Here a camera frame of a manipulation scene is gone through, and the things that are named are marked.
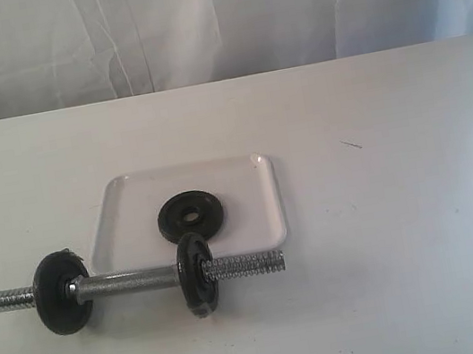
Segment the black weight plate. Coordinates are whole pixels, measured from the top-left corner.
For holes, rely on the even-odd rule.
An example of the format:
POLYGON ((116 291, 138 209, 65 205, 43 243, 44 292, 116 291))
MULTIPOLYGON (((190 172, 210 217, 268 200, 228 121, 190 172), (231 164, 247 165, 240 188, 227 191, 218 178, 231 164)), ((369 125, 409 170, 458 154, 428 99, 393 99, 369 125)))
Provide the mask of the black weight plate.
POLYGON ((67 248, 40 261, 33 277, 32 295, 38 316, 50 331, 66 336, 86 326, 93 301, 78 303, 70 295, 69 285, 89 276, 80 256, 67 248))
POLYGON ((207 242, 200 234, 187 233, 181 237, 176 251, 176 266, 185 303, 199 318, 212 314, 219 303, 219 284, 208 279, 203 266, 212 260, 207 242))
POLYGON ((187 233, 209 240, 223 226, 224 208, 211 193, 189 190, 169 198, 158 215, 159 232, 170 243, 177 244, 187 233))

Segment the silver threaded dumbbell bar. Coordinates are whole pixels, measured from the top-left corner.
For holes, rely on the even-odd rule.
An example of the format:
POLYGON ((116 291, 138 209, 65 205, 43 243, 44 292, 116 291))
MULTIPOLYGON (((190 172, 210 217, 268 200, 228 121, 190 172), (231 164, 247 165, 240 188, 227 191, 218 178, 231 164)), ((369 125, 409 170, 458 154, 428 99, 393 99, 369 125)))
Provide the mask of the silver threaded dumbbell bar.
MULTIPOLYGON (((203 266, 208 279, 223 281, 250 275, 282 272, 286 268, 281 250, 259 254, 216 258, 203 266)), ((70 295, 78 303, 127 293, 180 287, 176 265, 135 272, 78 278, 69 285, 70 295)), ((35 307, 32 288, 0 291, 0 312, 35 307)))

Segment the white plastic tray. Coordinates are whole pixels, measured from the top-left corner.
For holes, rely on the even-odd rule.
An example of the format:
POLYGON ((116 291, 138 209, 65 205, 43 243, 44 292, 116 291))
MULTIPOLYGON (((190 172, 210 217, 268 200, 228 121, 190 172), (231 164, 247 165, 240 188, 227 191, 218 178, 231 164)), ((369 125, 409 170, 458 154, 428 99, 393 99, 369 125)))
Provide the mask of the white plastic tray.
POLYGON ((159 231, 158 215, 178 193, 213 194, 224 209, 208 240, 215 257, 279 248, 287 234, 273 166, 251 153, 133 172, 112 179, 104 193, 90 268, 97 275, 173 264, 176 244, 159 231))

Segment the white backdrop curtain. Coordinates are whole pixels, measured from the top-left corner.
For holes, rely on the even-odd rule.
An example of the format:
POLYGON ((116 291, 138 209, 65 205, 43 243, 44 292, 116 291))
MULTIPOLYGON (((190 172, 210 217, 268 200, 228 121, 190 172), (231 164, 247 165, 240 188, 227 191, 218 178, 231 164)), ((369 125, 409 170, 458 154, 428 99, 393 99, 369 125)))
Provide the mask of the white backdrop curtain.
POLYGON ((0 119, 473 34, 473 0, 0 0, 0 119))

